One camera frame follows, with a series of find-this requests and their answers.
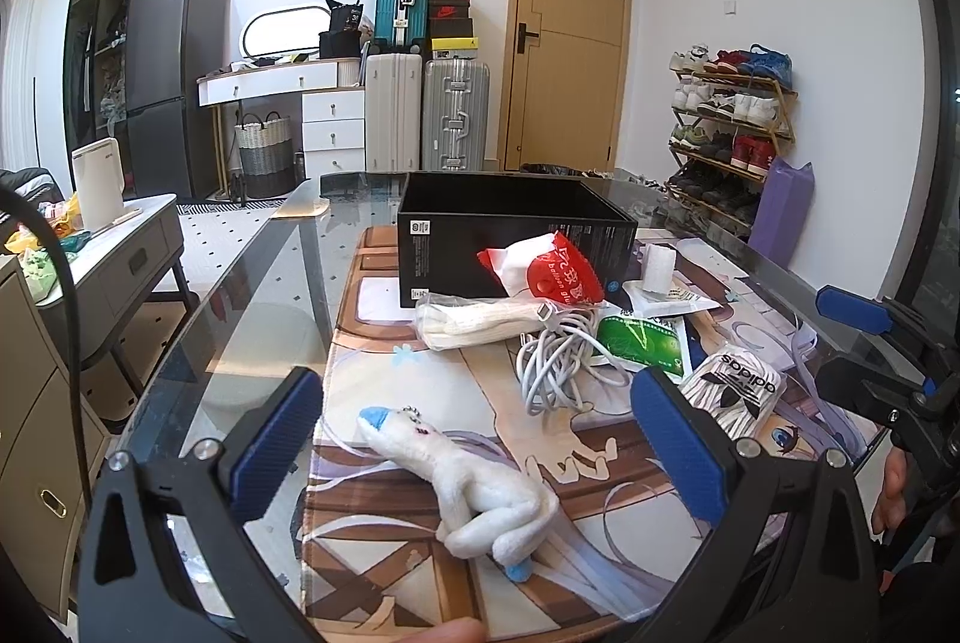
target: open black box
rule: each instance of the open black box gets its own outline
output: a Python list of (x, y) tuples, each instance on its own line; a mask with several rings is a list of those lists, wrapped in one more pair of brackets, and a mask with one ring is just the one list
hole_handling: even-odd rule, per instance
[(637, 222), (577, 179), (416, 172), (400, 199), (397, 230), (400, 305), (413, 307), (427, 292), (505, 296), (477, 253), (551, 231), (589, 259), (609, 295), (627, 271)]

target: adidas shoelace package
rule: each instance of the adidas shoelace package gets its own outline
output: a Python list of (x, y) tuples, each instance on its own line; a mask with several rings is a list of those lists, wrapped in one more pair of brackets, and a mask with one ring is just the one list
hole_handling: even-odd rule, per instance
[(754, 353), (724, 345), (680, 384), (695, 408), (707, 411), (731, 440), (755, 437), (786, 390), (786, 379)]

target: plush toy head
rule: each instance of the plush toy head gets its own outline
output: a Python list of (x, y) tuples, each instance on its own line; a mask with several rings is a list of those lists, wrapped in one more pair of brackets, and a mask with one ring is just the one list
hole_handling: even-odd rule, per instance
[(390, 408), (363, 408), (357, 425), (368, 445), (384, 459), (426, 477), (438, 449), (448, 440), (429, 424), (425, 424), (415, 408), (402, 411)]

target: refrigerator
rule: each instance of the refrigerator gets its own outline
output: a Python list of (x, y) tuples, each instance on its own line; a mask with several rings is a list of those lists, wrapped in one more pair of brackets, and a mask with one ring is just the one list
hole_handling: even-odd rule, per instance
[(217, 189), (213, 108), (197, 80), (223, 66), (227, 0), (131, 0), (127, 128), (139, 197)]

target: plush toy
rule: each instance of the plush toy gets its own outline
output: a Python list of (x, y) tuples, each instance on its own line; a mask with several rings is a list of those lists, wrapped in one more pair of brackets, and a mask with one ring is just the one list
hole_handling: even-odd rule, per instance
[(530, 555), (560, 509), (548, 486), (469, 453), (423, 423), (414, 408), (363, 408), (357, 424), (374, 451), (432, 483), (440, 508), (437, 539), (450, 554), (461, 560), (492, 554), (511, 581), (531, 576)]

